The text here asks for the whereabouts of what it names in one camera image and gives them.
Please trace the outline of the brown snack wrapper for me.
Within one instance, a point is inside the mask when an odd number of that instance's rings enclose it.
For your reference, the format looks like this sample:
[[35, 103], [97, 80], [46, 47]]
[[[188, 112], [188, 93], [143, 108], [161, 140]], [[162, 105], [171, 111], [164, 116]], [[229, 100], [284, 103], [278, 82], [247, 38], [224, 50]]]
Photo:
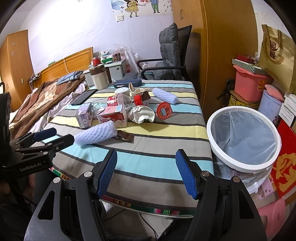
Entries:
[[134, 139], [134, 135], [124, 131], [117, 130], [117, 136], [115, 136], [114, 138], [124, 142], [131, 142]]

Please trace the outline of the purple milk carton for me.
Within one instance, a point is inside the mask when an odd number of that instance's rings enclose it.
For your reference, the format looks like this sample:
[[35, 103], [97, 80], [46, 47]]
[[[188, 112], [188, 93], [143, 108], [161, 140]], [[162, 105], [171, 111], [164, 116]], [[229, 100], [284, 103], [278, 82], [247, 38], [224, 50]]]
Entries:
[[94, 113], [91, 103], [82, 104], [75, 114], [78, 125], [82, 129], [90, 128], [92, 125]]

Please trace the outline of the red white milk carton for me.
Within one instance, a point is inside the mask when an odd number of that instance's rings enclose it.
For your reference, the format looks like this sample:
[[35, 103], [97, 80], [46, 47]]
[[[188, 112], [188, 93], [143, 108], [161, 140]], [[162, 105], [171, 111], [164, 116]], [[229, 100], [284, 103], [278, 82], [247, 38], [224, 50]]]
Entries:
[[113, 121], [116, 128], [127, 126], [127, 114], [123, 104], [100, 108], [97, 111], [96, 117], [100, 123]]

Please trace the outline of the clear cup red lid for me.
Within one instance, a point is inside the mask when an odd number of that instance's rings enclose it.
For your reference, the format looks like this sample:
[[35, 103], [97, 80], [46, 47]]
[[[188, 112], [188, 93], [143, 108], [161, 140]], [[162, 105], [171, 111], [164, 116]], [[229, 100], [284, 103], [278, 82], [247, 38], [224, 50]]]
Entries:
[[156, 110], [156, 114], [158, 116], [158, 118], [162, 119], [162, 120], [166, 120], [167, 118], [169, 118], [172, 114], [172, 109], [171, 109], [171, 105], [167, 102], [162, 102], [158, 105], [157, 110]]

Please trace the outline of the white paper cup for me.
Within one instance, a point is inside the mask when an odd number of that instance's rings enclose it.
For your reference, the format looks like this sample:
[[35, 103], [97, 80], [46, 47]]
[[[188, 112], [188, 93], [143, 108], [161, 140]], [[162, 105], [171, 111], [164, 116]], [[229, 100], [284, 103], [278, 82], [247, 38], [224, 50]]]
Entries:
[[152, 123], [154, 122], [155, 113], [146, 105], [138, 105], [129, 110], [127, 117], [130, 121], [137, 124], [141, 124], [145, 121], [150, 121]]

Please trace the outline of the clear bottle red cap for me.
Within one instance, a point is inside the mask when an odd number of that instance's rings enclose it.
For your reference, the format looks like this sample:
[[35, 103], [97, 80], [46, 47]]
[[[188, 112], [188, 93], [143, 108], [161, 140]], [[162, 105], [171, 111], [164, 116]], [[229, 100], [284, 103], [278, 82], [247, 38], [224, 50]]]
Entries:
[[91, 104], [91, 109], [96, 115], [124, 113], [126, 110], [143, 104], [141, 95], [130, 97], [120, 93], [109, 96], [106, 99], [96, 100]]

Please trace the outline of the white instant noodle cup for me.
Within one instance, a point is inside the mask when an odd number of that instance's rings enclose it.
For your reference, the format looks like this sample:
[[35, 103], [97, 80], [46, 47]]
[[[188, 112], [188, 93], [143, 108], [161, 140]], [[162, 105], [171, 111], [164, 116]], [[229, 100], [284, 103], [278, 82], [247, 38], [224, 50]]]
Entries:
[[115, 95], [126, 95], [128, 97], [130, 97], [130, 89], [128, 87], [120, 87], [118, 89], [115, 90]]

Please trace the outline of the beige paper bag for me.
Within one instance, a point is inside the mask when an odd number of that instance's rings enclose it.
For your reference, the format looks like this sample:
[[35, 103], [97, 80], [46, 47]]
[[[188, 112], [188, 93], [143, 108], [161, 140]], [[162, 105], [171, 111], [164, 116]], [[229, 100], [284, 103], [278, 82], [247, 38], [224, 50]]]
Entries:
[[132, 83], [129, 83], [128, 88], [132, 100], [134, 100], [135, 96], [140, 96], [142, 98], [142, 101], [146, 101], [151, 98], [149, 95], [150, 88], [135, 88]]

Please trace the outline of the wooden door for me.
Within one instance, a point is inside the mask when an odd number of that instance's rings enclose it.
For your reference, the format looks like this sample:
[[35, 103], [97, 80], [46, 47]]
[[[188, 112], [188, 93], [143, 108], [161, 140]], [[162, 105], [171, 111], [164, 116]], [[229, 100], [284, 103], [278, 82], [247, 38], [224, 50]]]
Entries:
[[29, 51], [28, 30], [7, 35], [1, 46], [1, 80], [11, 95], [11, 109], [17, 110], [29, 93], [33, 67]]

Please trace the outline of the yellow patterned box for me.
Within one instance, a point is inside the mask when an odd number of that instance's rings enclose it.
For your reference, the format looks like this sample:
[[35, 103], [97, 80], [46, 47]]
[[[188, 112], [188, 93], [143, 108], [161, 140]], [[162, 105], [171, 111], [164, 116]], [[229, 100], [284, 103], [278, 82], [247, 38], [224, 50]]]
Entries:
[[244, 106], [258, 110], [260, 102], [248, 102], [238, 95], [234, 90], [230, 90], [230, 99], [228, 106]]

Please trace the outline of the red jar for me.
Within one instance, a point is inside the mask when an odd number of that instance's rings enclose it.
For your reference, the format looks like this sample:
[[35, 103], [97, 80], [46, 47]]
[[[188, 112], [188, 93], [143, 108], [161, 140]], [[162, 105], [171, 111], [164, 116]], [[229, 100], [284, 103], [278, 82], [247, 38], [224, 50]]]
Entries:
[[101, 64], [101, 60], [98, 56], [95, 56], [93, 57], [92, 63], [93, 63], [93, 66], [98, 66]]

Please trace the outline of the red gold gift box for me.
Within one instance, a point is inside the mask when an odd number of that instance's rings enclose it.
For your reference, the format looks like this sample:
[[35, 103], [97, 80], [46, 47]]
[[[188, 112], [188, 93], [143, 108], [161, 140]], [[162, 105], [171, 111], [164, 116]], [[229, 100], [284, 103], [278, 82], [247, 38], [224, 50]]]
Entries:
[[271, 170], [271, 177], [279, 198], [295, 187], [295, 133], [284, 120], [277, 127], [281, 137], [281, 150]]

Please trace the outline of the pink plastic stool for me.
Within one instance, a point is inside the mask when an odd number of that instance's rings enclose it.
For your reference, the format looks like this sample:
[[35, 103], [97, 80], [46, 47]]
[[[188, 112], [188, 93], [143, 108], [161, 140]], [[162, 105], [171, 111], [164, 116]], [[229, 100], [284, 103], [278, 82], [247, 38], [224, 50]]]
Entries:
[[279, 199], [269, 205], [260, 207], [258, 212], [260, 216], [267, 218], [265, 232], [267, 240], [272, 240], [285, 222], [285, 200]]

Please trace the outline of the grey cushioned office chair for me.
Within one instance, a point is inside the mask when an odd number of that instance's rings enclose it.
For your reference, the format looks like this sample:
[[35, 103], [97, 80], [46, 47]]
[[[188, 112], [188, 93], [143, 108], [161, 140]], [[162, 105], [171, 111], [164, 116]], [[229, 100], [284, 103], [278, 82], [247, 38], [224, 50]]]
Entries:
[[190, 80], [185, 60], [192, 26], [172, 23], [159, 33], [161, 58], [137, 62], [143, 80]]

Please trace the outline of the gold paper gift bag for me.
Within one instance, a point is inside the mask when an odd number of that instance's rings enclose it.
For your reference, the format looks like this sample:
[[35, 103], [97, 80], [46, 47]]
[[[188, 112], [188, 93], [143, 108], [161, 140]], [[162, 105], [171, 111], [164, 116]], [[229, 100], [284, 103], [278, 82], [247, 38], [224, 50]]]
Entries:
[[263, 40], [258, 65], [286, 93], [295, 94], [295, 43], [278, 29], [262, 25]]

